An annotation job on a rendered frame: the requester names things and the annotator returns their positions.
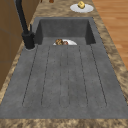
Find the dark grey sink with drainboard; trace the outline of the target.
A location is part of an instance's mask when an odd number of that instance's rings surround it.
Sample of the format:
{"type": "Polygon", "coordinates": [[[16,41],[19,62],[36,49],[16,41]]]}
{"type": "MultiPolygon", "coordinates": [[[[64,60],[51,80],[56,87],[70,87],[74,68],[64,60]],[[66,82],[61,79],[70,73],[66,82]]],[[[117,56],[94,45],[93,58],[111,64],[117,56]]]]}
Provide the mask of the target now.
{"type": "Polygon", "coordinates": [[[91,17],[37,17],[36,46],[21,53],[0,118],[128,119],[128,104],[91,17]],[[69,39],[77,45],[53,45],[69,39]]]}

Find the brown food on plate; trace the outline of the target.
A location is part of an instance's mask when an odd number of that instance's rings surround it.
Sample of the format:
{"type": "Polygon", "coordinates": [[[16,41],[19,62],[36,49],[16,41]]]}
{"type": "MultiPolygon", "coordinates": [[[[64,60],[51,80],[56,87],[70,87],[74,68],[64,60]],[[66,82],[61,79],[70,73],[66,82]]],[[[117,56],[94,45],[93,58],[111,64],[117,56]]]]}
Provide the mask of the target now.
{"type": "Polygon", "coordinates": [[[63,41],[62,39],[57,39],[55,41],[55,44],[56,45],[68,45],[68,42],[67,41],[63,41]]]}

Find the white plate in basin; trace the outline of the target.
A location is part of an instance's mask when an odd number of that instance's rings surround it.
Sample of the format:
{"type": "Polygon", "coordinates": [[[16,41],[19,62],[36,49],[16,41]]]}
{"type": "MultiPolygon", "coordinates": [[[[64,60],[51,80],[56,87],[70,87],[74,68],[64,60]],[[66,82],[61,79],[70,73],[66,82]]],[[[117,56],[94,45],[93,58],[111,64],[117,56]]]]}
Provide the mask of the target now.
{"type": "Polygon", "coordinates": [[[63,41],[67,41],[68,42],[68,45],[77,45],[76,42],[72,41],[72,40],[69,40],[69,39],[62,39],[63,41]]]}

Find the black tap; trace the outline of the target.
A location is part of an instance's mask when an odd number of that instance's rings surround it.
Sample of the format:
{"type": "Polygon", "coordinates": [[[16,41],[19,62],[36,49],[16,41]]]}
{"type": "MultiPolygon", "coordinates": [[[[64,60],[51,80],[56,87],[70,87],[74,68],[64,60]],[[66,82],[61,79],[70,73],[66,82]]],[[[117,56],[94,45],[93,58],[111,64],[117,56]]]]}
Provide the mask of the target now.
{"type": "Polygon", "coordinates": [[[27,27],[25,15],[22,8],[22,0],[15,0],[15,6],[23,29],[21,36],[24,41],[25,48],[27,50],[31,50],[35,47],[34,33],[32,32],[32,27],[27,27]]]}

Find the white plate with grey rim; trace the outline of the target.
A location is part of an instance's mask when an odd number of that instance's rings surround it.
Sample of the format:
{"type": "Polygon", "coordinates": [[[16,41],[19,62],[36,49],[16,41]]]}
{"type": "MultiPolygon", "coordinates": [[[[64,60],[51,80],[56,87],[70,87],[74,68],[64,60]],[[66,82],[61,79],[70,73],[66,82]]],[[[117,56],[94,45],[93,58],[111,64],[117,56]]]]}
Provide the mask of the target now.
{"type": "Polygon", "coordinates": [[[70,6],[70,9],[74,12],[79,12],[79,13],[88,13],[94,10],[94,7],[89,5],[89,4],[83,4],[79,6],[78,4],[73,4],[70,6]]]}

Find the small yellow food item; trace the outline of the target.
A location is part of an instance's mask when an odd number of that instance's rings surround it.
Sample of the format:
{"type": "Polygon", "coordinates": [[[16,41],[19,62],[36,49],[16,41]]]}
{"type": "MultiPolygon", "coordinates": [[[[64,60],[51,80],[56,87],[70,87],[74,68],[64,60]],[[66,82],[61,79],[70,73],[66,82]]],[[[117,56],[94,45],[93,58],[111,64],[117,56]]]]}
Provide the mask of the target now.
{"type": "Polygon", "coordinates": [[[85,7],[85,3],[83,1],[80,1],[78,3],[78,7],[81,8],[81,9],[83,9],[85,7]]]}

